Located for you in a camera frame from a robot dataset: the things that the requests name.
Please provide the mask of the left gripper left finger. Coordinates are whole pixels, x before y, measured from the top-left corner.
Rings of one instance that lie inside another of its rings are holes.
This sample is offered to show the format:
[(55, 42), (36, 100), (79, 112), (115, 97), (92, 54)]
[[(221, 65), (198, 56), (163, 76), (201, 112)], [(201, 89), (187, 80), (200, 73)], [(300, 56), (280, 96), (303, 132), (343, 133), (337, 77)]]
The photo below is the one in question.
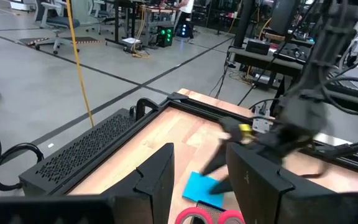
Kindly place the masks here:
[(173, 143), (99, 195), (0, 197), (0, 224), (167, 224)]

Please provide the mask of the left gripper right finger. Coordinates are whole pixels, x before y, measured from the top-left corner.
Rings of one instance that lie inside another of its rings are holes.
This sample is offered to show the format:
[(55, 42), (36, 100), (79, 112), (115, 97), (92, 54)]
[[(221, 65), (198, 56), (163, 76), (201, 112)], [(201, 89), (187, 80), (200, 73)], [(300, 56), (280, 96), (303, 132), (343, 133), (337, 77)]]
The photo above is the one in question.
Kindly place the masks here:
[(336, 193), (235, 143), (226, 161), (246, 224), (358, 224), (358, 192)]

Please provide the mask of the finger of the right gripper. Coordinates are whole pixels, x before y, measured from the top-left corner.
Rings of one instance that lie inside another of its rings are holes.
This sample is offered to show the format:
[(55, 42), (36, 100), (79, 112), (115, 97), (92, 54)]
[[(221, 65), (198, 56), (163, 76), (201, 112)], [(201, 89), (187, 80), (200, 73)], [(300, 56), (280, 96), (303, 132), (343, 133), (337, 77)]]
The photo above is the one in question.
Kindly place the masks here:
[(226, 192), (232, 192), (232, 186), (229, 180), (229, 176), (225, 176), (223, 180), (220, 180), (217, 184), (214, 184), (209, 189), (209, 194), (211, 195), (217, 195), (217, 194), (223, 194)]
[(206, 176), (226, 165), (226, 149), (228, 142), (228, 139), (220, 139), (216, 152), (200, 172), (202, 176)]

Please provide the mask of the blue sticky note pad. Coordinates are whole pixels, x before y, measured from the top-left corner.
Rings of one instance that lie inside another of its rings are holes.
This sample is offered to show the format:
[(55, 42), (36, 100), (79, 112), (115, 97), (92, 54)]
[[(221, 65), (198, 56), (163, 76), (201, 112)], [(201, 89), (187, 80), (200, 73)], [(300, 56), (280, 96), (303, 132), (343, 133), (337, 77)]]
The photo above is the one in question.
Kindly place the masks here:
[(192, 172), (187, 180), (182, 197), (192, 202), (206, 202), (216, 207), (222, 207), (224, 195), (212, 195), (209, 190), (212, 189), (219, 181), (208, 176), (202, 176), (197, 172)]

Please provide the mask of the red handled scissors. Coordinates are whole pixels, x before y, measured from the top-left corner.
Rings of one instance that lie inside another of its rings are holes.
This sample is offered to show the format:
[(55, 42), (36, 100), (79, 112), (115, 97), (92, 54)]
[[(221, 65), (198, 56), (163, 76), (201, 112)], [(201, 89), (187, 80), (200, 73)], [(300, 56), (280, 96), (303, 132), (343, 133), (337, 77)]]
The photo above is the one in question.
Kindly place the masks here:
[[(183, 224), (189, 217), (196, 217), (204, 224), (214, 224), (212, 216), (204, 209), (199, 207), (189, 207), (182, 210), (175, 219), (175, 224)], [(236, 210), (226, 210), (217, 219), (217, 224), (226, 224), (228, 221), (235, 221), (239, 224), (246, 224), (242, 213)]]

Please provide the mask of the grey office chair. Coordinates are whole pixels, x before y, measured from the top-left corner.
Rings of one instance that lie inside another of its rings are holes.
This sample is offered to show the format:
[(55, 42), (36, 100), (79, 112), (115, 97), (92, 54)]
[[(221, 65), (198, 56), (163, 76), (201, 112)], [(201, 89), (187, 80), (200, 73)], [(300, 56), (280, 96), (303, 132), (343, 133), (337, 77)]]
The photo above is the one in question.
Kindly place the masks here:
[(109, 10), (110, 2), (108, 0), (88, 0), (88, 16), (95, 19), (96, 23), (91, 28), (86, 28), (86, 32), (97, 32), (99, 35), (102, 32), (109, 32), (108, 29), (102, 29), (102, 25), (112, 19), (111, 11)]

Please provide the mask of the black stand strut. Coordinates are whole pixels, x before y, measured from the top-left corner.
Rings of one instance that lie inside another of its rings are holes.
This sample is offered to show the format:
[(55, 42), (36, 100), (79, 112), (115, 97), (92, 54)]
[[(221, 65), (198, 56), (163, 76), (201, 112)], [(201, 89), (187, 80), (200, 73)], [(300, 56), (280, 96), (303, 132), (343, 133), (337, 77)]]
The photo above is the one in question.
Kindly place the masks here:
[(314, 151), (332, 158), (354, 156), (358, 155), (358, 142), (337, 146), (318, 146)]

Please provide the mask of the black keyboard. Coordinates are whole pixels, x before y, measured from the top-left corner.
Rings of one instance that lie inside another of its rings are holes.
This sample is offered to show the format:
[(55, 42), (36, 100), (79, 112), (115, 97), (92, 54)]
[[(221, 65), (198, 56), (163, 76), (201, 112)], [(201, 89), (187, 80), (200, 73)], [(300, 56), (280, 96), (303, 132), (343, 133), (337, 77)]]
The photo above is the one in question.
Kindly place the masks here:
[(273, 55), (282, 60), (305, 64), (310, 52), (310, 47), (296, 44), (286, 44), (283, 47), (280, 46), (279, 49), (273, 53)]

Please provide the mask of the black perforated metal box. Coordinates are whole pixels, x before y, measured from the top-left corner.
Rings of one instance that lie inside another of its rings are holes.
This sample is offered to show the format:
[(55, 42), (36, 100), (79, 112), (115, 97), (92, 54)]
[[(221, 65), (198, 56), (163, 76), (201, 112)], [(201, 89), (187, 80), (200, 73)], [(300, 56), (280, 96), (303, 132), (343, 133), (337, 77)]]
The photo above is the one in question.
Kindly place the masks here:
[(125, 108), (108, 116), (19, 176), (26, 196), (65, 195), (109, 157), (155, 111), (138, 116)]

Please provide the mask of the black monitor desk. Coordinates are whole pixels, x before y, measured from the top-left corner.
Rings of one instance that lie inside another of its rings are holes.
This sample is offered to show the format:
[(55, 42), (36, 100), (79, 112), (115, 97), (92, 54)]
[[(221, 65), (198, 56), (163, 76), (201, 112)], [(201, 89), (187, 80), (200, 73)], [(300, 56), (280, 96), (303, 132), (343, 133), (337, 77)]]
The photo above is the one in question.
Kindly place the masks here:
[[(234, 54), (235, 62), (248, 64), (253, 67), (259, 67), (259, 68), (266, 68), (270, 63), (270, 61), (274, 58), (273, 53), (269, 53), (268, 55), (261, 55), (252, 52), (247, 52), (244, 49), (238, 49), (235, 47), (228, 48), (227, 52)], [(303, 66), (296, 62), (289, 62), (282, 59), (275, 59), (267, 70), (288, 75), (290, 77), (298, 78), (300, 76), (302, 68)], [(330, 94), (332, 98), (338, 101), (342, 100), (342, 101), (350, 101), (352, 103), (358, 103), (358, 98), (354, 96), (345, 95), (330, 90), (327, 91), (327, 94)]]

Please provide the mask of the black pillar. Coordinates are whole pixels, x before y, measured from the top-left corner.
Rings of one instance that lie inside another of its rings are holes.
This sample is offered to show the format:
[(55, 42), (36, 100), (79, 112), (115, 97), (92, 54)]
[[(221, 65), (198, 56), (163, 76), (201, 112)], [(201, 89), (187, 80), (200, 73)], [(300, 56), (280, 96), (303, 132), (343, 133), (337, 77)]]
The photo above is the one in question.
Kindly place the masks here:
[(244, 37), (246, 36), (247, 27), (250, 22), (252, 10), (254, 8), (255, 0), (242, 0), (242, 12), (237, 26), (236, 35), (234, 37), (233, 46), (242, 47)]

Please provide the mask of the computer with blue lights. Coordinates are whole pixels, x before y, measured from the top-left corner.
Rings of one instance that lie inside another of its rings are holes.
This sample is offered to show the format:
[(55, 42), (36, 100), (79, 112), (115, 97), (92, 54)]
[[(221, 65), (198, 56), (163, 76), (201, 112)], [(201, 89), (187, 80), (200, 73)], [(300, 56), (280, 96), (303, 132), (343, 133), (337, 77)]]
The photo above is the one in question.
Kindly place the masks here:
[(188, 38), (188, 24), (186, 23), (178, 23), (176, 26), (176, 36), (182, 38)]

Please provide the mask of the black standing desk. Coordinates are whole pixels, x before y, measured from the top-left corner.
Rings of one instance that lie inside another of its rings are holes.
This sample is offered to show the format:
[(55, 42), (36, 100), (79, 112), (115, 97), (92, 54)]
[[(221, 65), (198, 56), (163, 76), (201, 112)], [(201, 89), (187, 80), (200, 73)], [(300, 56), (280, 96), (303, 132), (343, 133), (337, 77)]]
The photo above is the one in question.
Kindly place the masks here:
[(104, 0), (105, 3), (112, 4), (114, 9), (114, 30), (113, 38), (105, 38), (105, 45), (116, 44), (124, 48), (128, 48), (129, 44), (123, 41), (122, 37), (119, 35), (119, 20), (120, 12), (124, 12), (124, 32), (126, 33), (126, 38), (135, 36), (135, 21), (137, 8), (143, 6), (143, 0)]

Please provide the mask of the grey chair with jacket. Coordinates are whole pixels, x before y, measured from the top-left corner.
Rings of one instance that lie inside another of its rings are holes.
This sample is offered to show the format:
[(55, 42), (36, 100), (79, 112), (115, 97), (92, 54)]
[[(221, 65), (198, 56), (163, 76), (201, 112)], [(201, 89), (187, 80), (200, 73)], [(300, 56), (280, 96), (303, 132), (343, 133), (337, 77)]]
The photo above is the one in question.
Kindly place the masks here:
[(40, 50), (41, 45), (53, 44), (53, 54), (58, 54), (61, 45), (73, 46), (73, 41), (60, 37), (60, 34), (70, 30), (70, 24), (73, 28), (80, 26), (77, 19), (69, 19), (64, 16), (66, 2), (61, 0), (35, 0), (34, 22), (41, 29), (48, 29), (55, 34), (53, 38), (47, 38), (34, 44), (36, 50)]

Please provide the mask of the black aluminium table frame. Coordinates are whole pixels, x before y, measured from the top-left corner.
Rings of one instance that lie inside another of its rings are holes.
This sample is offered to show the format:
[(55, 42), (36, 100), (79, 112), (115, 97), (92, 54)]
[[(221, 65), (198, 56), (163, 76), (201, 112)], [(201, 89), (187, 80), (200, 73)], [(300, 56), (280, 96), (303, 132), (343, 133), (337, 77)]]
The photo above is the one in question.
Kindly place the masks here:
[[(116, 151), (120, 150), (126, 142), (132, 139), (133, 136), (135, 136), (140, 130), (144, 129), (167, 107), (176, 108), (215, 123), (223, 117), (234, 118), (243, 123), (251, 121), (251, 119), (246, 116), (222, 109), (220, 106), (222, 106), (223, 103), (220, 103), (218, 100), (214, 101), (217, 103), (217, 105), (214, 106), (209, 103), (198, 101), (195, 98), (198, 94), (193, 91), (185, 89), (182, 91), (183, 93), (174, 92), (167, 96), (167, 99), (161, 102), (161, 104), (155, 107), (151, 112), (143, 114), (140, 118), (136, 118), (129, 127), (120, 130), (118, 135), (112, 136), (112, 139), (106, 143), (102, 142), (102, 138), (110, 137), (110, 134), (107, 131), (97, 132), (98, 127), (95, 126), (79, 138), (61, 148), (59, 150), (60, 152), (68, 152), (69, 155), (60, 157), (65, 161), (65, 163), (63, 165), (59, 165), (58, 170), (63, 170), (64, 168), (68, 168), (70, 165), (74, 164), (74, 160), (71, 159), (74, 156), (74, 153), (71, 152), (71, 149), (74, 146), (79, 146), (82, 142), (86, 143), (87, 150), (97, 149), (98, 152), (85, 158), (80, 165), (76, 165), (74, 168), (66, 171), (65, 175), (60, 177), (55, 185), (48, 190), (47, 194), (59, 195), (69, 192), (86, 176), (88, 176), (90, 172), (97, 168), (100, 163), (104, 162)], [(317, 184), (324, 184), (333, 190), (344, 191), (358, 190), (357, 160), (358, 155), (348, 158), (339, 157), (329, 160), (320, 152), (312, 152), (308, 150), (301, 150), (300, 152), (290, 154), (286, 159), (289, 166), (301, 164), (302, 162), (313, 165), (317, 165), (318, 162), (328, 162), (332, 164), (334, 168), (328, 172), (326, 177), (322, 180), (314, 179), (313, 181)]]

